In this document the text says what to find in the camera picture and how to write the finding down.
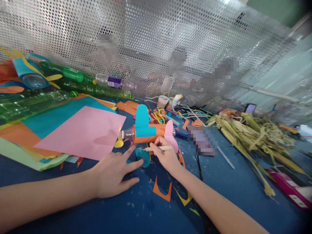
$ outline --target pink paper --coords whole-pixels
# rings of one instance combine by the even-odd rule
[[[126,117],[85,106],[42,139],[35,148],[101,160],[113,150]]]
[[[175,138],[172,135],[173,132],[173,121],[169,120],[168,123],[166,124],[166,128],[165,128],[165,135],[163,136],[167,141],[169,141],[170,144],[172,144],[175,153],[178,152],[179,147],[178,147],[178,143],[176,142]]]

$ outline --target blue table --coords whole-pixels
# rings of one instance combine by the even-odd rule
[[[134,124],[132,115],[121,110],[117,110],[117,113],[127,116],[123,130]],[[176,117],[174,119],[182,123],[182,120]],[[235,203],[270,233],[299,233],[308,221],[308,214],[299,210],[271,182],[269,183],[276,192],[275,199],[279,204],[267,197],[261,182],[244,157],[220,132],[216,131],[214,136],[236,169],[233,170],[220,153],[216,157],[199,156],[203,181]],[[184,155],[186,168],[199,177],[196,156],[188,152],[188,142],[181,138],[177,138],[177,142]],[[303,150],[311,149],[312,146],[307,142],[297,142],[297,145]],[[128,147],[129,142],[126,142],[123,148],[114,149],[113,152],[125,152]],[[311,158],[296,150],[292,155],[307,173],[312,173]],[[136,160],[134,153],[130,159]],[[0,186],[78,173],[96,163],[97,161],[84,159],[79,168],[77,164],[66,162],[62,171],[60,166],[57,166],[38,172],[0,155]],[[173,182],[180,195],[184,199],[187,198],[183,186],[166,172],[156,157],[153,157],[147,168],[137,169],[126,176],[126,179],[138,176],[140,182],[121,195],[91,200],[25,224],[11,233],[205,233],[205,225],[208,225],[207,232],[217,233],[210,221],[204,221],[204,214],[194,200],[184,207],[173,188],[170,203],[153,193],[156,175],[161,192],[167,194],[169,184]],[[190,208],[196,209],[200,216]]]

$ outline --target person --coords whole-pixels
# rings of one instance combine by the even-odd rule
[[[185,169],[173,149],[162,151],[157,147],[169,145],[160,136],[155,143],[150,143],[163,167],[189,191],[220,233],[268,233],[244,211]],[[81,173],[0,188],[0,233],[90,199],[108,198],[128,190],[139,178],[122,181],[124,175],[143,164],[143,159],[126,162],[135,147],[133,145],[124,154],[109,153],[93,168]]]

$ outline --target hand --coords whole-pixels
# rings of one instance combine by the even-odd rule
[[[128,190],[140,181],[137,177],[122,181],[125,174],[138,169],[144,163],[143,159],[129,164],[126,162],[135,148],[136,145],[133,145],[124,154],[108,153],[90,169],[91,176],[97,187],[97,197],[113,197]]]
[[[150,143],[149,146],[154,151],[154,154],[158,157],[163,167],[171,174],[172,171],[182,167],[179,163],[178,157],[172,145],[163,137],[157,137],[155,143]],[[162,151],[158,146],[171,146],[171,150]]]

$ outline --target perforated metal sheet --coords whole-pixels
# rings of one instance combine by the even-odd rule
[[[6,49],[93,75],[129,74],[135,97],[181,93],[211,111],[232,105],[296,41],[278,22],[229,0],[2,0],[0,32]],[[117,60],[98,59],[98,34],[118,36]],[[169,73],[175,51],[186,53],[185,73]],[[237,82],[212,75],[220,60],[239,61]]]

